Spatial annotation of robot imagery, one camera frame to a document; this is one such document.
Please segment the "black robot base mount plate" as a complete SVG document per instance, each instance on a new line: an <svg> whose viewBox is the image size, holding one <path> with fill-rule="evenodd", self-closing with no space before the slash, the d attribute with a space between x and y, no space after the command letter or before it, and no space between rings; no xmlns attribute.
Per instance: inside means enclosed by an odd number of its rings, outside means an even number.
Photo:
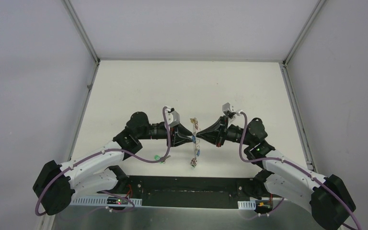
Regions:
<svg viewBox="0 0 368 230"><path fill-rule="evenodd" d="M128 176L108 192L129 194L145 207L236 209L239 201L276 197L249 178Z"/></svg>

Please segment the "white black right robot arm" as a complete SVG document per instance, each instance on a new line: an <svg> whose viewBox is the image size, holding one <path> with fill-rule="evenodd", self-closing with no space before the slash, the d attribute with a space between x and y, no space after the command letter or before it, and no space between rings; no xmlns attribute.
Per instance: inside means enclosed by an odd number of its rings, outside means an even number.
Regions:
<svg viewBox="0 0 368 230"><path fill-rule="evenodd" d="M285 198L308 211L325 230L339 229L348 218L361 229L354 216L356 205L341 178L302 167L270 145L267 136L260 118L239 127L229 124L226 115L198 133L200 139L217 147L226 141L239 144L240 159L261 168L253 179L257 196L269 193Z"/></svg>

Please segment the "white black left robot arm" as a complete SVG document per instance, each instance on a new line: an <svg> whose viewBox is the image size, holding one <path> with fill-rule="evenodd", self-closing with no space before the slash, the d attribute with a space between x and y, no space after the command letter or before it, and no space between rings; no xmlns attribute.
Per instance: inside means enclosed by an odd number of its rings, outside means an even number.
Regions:
<svg viewBox="0 0 368 230"><path fill-rule="evenodd" d="M133 157L146 163L163 162L172 147L192 142L192 132L180 123L173 108L163 107L162 116L162 122L151 124L146 113L135 112L119 134L93 153L60 164L47 162L33 185L38 198L35 214L55 215L90 193L112 190L121 194L127 187L125 175L118 167L122 161ZM143 139L165 139L166 153L158 160L138 156Z"/></svg>

